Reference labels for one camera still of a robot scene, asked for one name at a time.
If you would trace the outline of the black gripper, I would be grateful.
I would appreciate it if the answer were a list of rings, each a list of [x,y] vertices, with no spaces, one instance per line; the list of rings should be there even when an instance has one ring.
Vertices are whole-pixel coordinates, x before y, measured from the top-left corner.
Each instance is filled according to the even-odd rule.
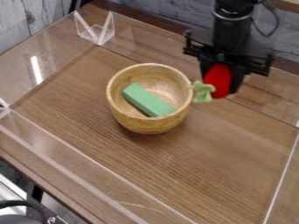
[[[183,53],[199,60],[202,77],[215,63],[230,66],[230,93],[235,94],[248,74],[268,76],[274,53],[268,43],[251,33],[251,15],[224,17],[215,13],[214,18],[210,30],[190,29],[184,32]]]

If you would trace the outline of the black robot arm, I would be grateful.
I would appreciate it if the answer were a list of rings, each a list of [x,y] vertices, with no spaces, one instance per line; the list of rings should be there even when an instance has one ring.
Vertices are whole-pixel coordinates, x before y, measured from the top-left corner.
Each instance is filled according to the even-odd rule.
[[[252,34],[259,0],[215,0],[211,33],[187,30],[183,53],[200,62],[203,83],[212,85],[214,99],[234,95],[247,75],[268,76],[274,52]]]

